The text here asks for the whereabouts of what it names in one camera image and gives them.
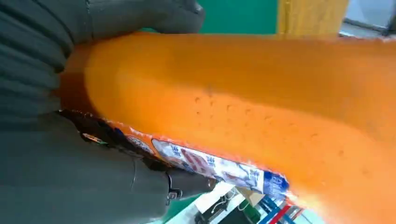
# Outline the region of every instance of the gloved hand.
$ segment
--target gloved hand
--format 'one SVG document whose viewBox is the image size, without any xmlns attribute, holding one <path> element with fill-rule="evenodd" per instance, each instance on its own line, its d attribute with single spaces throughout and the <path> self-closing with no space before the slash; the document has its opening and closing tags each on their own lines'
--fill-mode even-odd
<svg viewBox="0 0 396 224">
<path fill-rule="evenodd" d="M 0 223 L 132 224 L 166 212 L 172 174 L 81 140 L 51 93 L 76 44 L 143 27 L 197 32 L 204 16 L 194 0 L 0 0 Z"/>
<path fill-rule="evenodd" d="M 160 33 L 196 33 L 205 18 L 195 0 L 90 0 L 92 36 L 109 37 L 140 28 Z"/>
<path fill-rule="evenodd" d="M 165 172 L 168 176 L 168 203 L 171 200 L 182 200 L 198 194 L 208 193 L 218 183 L 217 180 L 201 174 L 187 172 L 179 168 L 170 168 L 161 161 L 153 160 L 152 157 L 145 157 L 143 161 L 151 170 Z"/>
</svg>

